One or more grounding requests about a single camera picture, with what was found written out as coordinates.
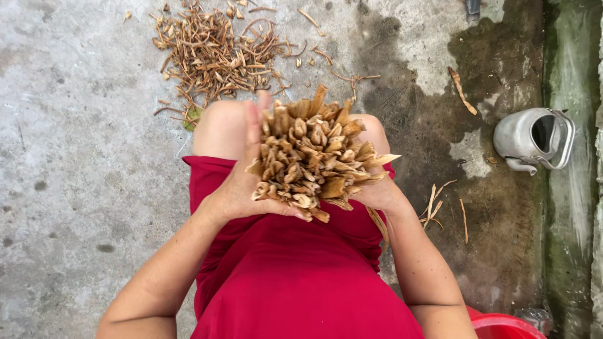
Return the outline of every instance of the woman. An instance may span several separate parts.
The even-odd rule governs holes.
[[[363,186],[353,211],[323,203],[330,222],[252,201],[259,179],[259,112],[220,101],[194,133],[191,217],[134,275],[101,319],[97,338],[175,338],[176,313],[197,280],[192,338],[476,338],[454,275],[408,200],[386,177]],[[379,154],[379,121],[356,115]],[[404,302],[377,275],[382,237],[363,207],[383,211]]]

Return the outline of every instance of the aluminum kettle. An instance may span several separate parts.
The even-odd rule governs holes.
[[[557,153],[565,129],[565,143],[559,163],[549,160]],[[532,164],[542,163],[550,170],[567,165],[575,135],[573,121],[560,110],[533,108],[509,114],[494,130],[494,148],[512,170],[527,171],[533,176]]]

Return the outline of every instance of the concrete floor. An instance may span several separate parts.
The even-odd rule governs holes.
[[[235,31],[269,17],[290,41],[326,51],[343,75],[382,75],[358,85],[355,107],[383,121],[403,155],[396,181],[418,212],[431,184],[459,180],[442,195],[445,229],[427,232],[467,303],[499,312],[539,306],[543,177],[486,158],[496,157],[491,136],[501,117],[541,106],[541,4],[489,0],[482,20],[469,24],[462,1],[255,2],[278,12],[244,11]],[[170,114],[152,116],[158,99],[178,101],[159,74],[166,53],[151,43],[147,14],[163,1],[0,4],[0,337],[91,337],[117,291],[188,216],[180,158],[191,134]],[[123,22],[126,10],[132,18]],[[311,96],[319,81],[328,100],[352,95],[318,55],[306,51],[302,60],[297,69],[294,58],[276,59],[292,84],[288,98]],[[458,99],[447,66],[460,73],[477,116]],[[399,288],[391,253],[382,277]],[[178,315],[182,338],[195,325],[192,292]]]

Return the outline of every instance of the red clothing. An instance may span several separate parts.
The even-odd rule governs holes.
[[[193,213],[235,161],[183,159]],[[379,229],[364,205],[350,203],[353,211],[322,203],[327,224],[274,214],[227,223],[197,275],[191,338],[423,338],[376,274]]]

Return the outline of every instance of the red plastic basin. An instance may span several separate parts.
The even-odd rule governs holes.
[[[482,313],[467,306],[479,339],[546,339],[535,327],[519,318],[500,313]]]

